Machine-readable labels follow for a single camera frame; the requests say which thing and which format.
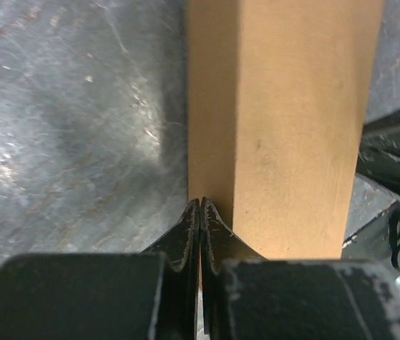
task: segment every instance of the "metal frame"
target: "metal frame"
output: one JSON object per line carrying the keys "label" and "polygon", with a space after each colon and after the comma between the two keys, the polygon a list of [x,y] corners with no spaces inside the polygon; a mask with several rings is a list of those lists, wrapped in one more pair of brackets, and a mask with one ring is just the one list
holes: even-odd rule
{"label": "metal frame", "polygon": [[400,278],[400,110],[365,125],[356,176],[397,202],[345,241],[343,258],[376,259]]}

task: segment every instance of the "concrete floor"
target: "concrete floor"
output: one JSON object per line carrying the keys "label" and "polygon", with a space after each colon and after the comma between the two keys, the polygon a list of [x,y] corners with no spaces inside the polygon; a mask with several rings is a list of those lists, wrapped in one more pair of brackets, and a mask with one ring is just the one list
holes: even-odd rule
{"label": "concrete floor", "polygon": [[[0,0],[0,264],[139,251],[187,201],[184,1]],[[386,0],[367,107],[400,107]],[[347,235],[391,198],[355,180]]]}

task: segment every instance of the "black machine part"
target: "black machine part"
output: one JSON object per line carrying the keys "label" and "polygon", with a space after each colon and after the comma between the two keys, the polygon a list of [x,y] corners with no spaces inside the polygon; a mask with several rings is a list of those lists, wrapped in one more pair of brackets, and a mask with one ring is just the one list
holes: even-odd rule
{"label": "black machine part", "polygon": [[29,254],[0,268],[0,339],[194,339],[200,254],[211,339],[400,339],[391,276],[268,261],[208,199],[141,254]]}
{"label": "black machine part", "polygon": [[400,276],[400,110],[365,125],[356,174],[397,202],[345,241],[343,257],[377,259]]}

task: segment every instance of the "scratched floor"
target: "scratched floor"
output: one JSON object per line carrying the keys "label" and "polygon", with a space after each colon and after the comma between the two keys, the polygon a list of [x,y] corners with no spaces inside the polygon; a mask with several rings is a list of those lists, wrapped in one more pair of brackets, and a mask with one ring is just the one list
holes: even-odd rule
{"label": "scratched floor", "polygon": [[[139,251],[187,201],[183,0],[0,0],[0,264]],[[387,0],[367,109],[400,107]],[[357,181],[347,234],[391,199]]]}

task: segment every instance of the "gray floor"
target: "gray floor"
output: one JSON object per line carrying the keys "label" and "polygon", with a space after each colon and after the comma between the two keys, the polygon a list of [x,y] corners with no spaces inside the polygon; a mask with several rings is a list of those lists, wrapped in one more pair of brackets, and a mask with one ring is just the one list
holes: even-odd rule
{"label": "gray floor", "polygon": [[[187,200],[181,0],[0,0],[0,264],[139,251]],[[387,0],[367,119],[400,107]],[[356,180],[347,235],[391,199]]]}

